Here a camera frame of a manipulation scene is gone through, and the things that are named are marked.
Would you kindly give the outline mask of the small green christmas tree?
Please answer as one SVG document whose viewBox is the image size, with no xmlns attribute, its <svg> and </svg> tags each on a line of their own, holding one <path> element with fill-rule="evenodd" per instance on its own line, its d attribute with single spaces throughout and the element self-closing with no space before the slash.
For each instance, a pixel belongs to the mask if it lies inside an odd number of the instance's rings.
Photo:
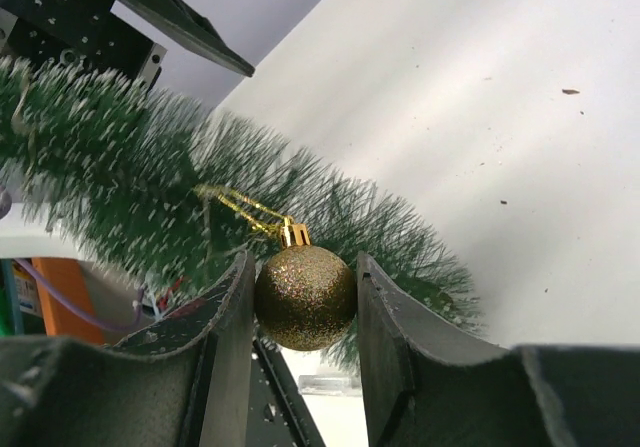
<svg viewBox="0 0 640 447">
<path fill-rule="evenodd" d="M 307 226 L 352 270 L 373 256 L 391 279 L 454 326 L 480 329 L 468 270 L 403 199 L 346 177 L 307 150 L 231 113 L 206 111 L 115 71 L 1 61 L 1 174 L 19 176 L 32 214 L 99 261 L 161 290 L 203 292 L 230 258 L 260 266 L 280 250 L 200 184 L 221 185 Z M 354 321 L 322 349 L 358 364 Z"/>
</svg>

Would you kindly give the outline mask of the gold bauble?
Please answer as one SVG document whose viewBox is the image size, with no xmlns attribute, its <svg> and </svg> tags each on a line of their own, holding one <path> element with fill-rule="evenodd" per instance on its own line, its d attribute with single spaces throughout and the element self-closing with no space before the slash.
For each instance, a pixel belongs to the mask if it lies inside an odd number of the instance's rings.
<svg viewBox="0 0 640 447">
<path fill-rule="evenodd" d="M 326 349 L 345 336 L 357 313 L 357 282 L 335 253 L 312 243 L 305 224 L 221 185 L 194 188 L 244 218 L 253 230 L 278 241 L 254 287 L 259 326 L 276 344 L 299 352 Z"/>
</svg>

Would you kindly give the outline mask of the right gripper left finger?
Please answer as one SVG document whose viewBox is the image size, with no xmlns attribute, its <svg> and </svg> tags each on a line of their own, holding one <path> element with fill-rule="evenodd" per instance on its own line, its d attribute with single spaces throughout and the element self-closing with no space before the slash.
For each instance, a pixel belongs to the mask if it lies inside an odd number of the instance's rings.
<svg viewBox="0 0 640 447">
<path fill-rule="evenodd" d="M 1 342 L 5 446 L 241 446 L 253 256 L 202 296 L 111 347 L 66 336 Z"/>
</svg>

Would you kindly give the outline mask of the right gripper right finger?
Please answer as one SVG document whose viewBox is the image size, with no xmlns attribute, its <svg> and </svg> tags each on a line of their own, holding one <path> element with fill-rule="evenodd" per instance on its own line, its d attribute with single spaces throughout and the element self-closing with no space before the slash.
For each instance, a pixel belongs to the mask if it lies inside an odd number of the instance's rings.
<svg viewBox="0 0 640 447">
<path fill-rule="evenodd" d="M 521 345 L 465 333 L 400 289 L 369 255 L 358 344 L 373 446 L 635 446 L 635 348 Z"/>
</svg>

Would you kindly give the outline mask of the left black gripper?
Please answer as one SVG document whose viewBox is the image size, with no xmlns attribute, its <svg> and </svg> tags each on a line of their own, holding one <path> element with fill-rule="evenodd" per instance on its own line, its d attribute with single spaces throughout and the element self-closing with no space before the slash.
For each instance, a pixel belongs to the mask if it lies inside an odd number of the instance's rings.
<svg viewBox="0 0 640 447">
<path fill-rule="evenodd" d="M 183 0 L 117 0 L 190 52 L 245 77 L 255 67 Z M 115 0 L 1 0 L 1 55 L 85 71 L 115 69 L 154 86 L 166 49 L 111 12 Z"/>
</svg>

